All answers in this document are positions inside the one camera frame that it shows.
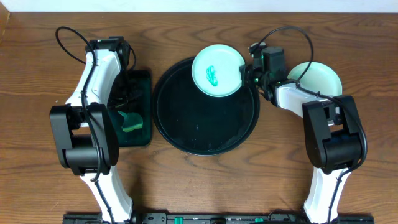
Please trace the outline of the green sponge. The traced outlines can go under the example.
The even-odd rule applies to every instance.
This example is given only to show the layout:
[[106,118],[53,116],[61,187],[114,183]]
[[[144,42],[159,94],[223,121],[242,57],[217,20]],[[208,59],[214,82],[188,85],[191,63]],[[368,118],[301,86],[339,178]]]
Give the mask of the green sponge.
[[121,128],[125,133],[131,132],[135,129],[141,129],[143,127],[142,116],[138,113],[125,113],[123,111],[118,111],[118,113],[124,118]]

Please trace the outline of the mint green plate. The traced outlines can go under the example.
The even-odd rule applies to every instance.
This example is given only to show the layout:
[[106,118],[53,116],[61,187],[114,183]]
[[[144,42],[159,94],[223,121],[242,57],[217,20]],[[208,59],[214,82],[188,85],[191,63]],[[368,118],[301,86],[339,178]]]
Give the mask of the mint green plate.
[[204,94],[226,97],[242,87],[239,68],[243,65],[243,56],[236,49],[223,44],[210,45],[194,58],[192,78]]
[[[337,73],[329,66],[319,62],[311,63],[304,76],[300,79],[300,86],[306,90],[314,93],[320,92],[326,96],[339,96],[343,93],[341,80]],[[285,98],[289,98],[292,101],[320,99],[320,97],[299,90],[294,83],[290,87],[285,87],[284,94]]]

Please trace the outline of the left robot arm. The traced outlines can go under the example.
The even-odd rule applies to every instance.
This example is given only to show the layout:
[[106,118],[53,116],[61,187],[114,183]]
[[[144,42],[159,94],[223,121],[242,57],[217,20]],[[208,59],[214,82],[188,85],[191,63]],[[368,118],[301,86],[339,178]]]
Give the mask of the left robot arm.
[[122,122],[136,123],[131,106],[143,92],[129,75],[132,52],[123,37],[86,42],[85,68],[64,105],[53,106],[49,118],[58,159],[91,190],[101,214],[85,223],[136,223],[134,202],[116,168],[119,159],[117,127],[110,112]]

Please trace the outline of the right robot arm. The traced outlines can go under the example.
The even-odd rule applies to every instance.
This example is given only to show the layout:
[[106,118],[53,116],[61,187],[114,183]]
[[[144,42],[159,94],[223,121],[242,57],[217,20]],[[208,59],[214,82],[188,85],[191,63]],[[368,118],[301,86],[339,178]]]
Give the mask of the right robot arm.
[[243,83],[260,88],[267,101],[303,119],[305,148],[313,165],[303,205],[307,221],[338,221],[344,184],[368,151],[353,97],[342,94],[340,78],[327,65],[309,61],[288,72],[283,48],[255,43],[249,52],[254,61],[240,68]]

